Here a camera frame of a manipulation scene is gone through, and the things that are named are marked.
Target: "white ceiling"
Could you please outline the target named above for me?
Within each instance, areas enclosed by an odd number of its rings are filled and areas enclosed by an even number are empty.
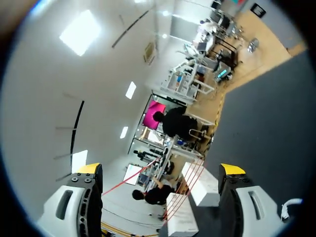
[[[157,8],[153,0],[55,0],[21,28],[2,87],[1,139],[9,177],[30,212],[52,194],[47,186],[54,186],[52,181],[70,170],[69,157],[53,158],[69,153],[72,132],[56,127],[74,126],[82,100],[74,152],[88,150],[87,163],[103,164],[127,153],[151,93],[145,86],[151,67],[143,54],[156,37],[155,17],[159,49],[168,42],[162,34],[170,33],[171,15],[162,12],[172,12],[174,1],[155,2]],[[78,56],[59,37],[87,9],[101,31],[85,54]],[[146,10],[148,14],[111,48]],[[137,88],[128,99],[125,94],[131,81]],[[129,129],[120,139],[124,126]]]

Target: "cable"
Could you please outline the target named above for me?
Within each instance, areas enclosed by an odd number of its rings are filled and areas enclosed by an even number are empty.
[[[116,202],[113,202],[112,200],[109,200],[109,199],[107,199],[107,198],[104,198],[104,199],[105,199],[106,201],[109,201],[109,202],[113,203],[113,204],[116,205],[116,206],[119,206],[119,207],[121,207],[121,208],[124,208],[124,210],[128,210],[128,211],[133,212],[133,213],[137,213],[137,214],[141,214],[141,215],[146,215],[146,216],[148,216],[148,213],[146,214],[146,213],[142,213],[142,212],[137,212],[137,211],[134,211],[134,210],[132,210],[132,209],[129,209],[129,208],[125,207],[125,206],[122,206],[122,205],[120,205],[120,204],[118,204],[118,203],[116,203]]]
[[[130,221],[130,222],[136,223],[136,224],[141,225],[141,226],[143,226],[143,227],[147,227],[147,226],[144,226],[144,225],[148,225],[148,226],[152,226],[152,227],[155,227],[155,226],[156,226],[156,227],[157,227],[157,226],[161,227],[161,226],[162,226],[162,225],[159,225],[159,224],[149,224],[149,223],[142,223],[142,222],[132,221],[132,220],[129,220],[129,219],[124,218],[124,217],[122,217],[122,216],[119,216],[119,215],[117,215],[117,214],[115,214],[115,213],[109,211],[108,209],[105,209],[104,207],[103,207],[102,209],[106,210],[107,212],[109,212],[109,213],[111,213],[111,214],[113,214],[113,215],[115,215],[115,216],[117,216],[117,217],[119,217],[119,218],[122,218],[122,219],[124,219],[124,220],[126,220],[126,221]]]

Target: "monitor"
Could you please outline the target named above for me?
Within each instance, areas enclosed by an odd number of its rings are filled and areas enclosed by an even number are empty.
[[[139,172],[141,169],[142,169],[142,167],[139,167],[139,166],[136,166],[133,164],[129,164],[127,167],[126,173],[124,175],[123,181],[130,178],[131,176],[133,176],[134,174]],[[127,180],[125,183],[131,184],[131,185],[136,185],[138,177],[139,177],[139,173],[136,174],[133,178]]]
[[[158,103],[157,101],[152,101],[149,104],[149,107],[147,109],[147,112],[145,114],[144,120],[143,120],[143,125],[156,130],[158,127],[159,122],[156,122],[153,118],[153,115],[159,111],[159,112],[164,112],[166,108],[166,105],[163,105],[161,103]]]
[[[213,9],[219,9],[221,7],[221,4],[219,2],[216,2],[214,1],[212,4],[211,4],[211,8]]]

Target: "ceiling light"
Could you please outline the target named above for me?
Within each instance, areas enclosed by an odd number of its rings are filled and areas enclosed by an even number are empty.
[[[63,31],[59,39],[77,55],[83,56],[101,32],[90,10],[83,11]]]
[[[125,96],[128,98],[128,99],[131,99],[133,97],[133,94],[134,94],[134,91],[136,89],[136,85],[134,82],[131,82],[130,85],[129,85],[129,88],[127,90],[127,93],[125,94]]]
[[[81,167],[86,165],[87,155],[88,155],[88,150],[73,154],[72,167],[71,167],[72,174],[77,173],[77,171]]]
[[[124,127],[122,130],[122,133],[120,134],[120,139],[123,139],[126,136],[128,127]]]

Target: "black shirt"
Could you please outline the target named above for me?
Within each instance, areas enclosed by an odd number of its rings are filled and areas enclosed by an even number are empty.
[[[185,107],[178,107],[168,111],[162,120],[162,129],[170,137],[178,135],[180,138],[190,140],[190,129],[196,129],[197,121],[187,115],[183,115]]]
[[[174,193],[174,190],[169,185],[164,185],[161,189],[156,187],[148,191],[145,201],[151,205],[164,205],[170,193]]]

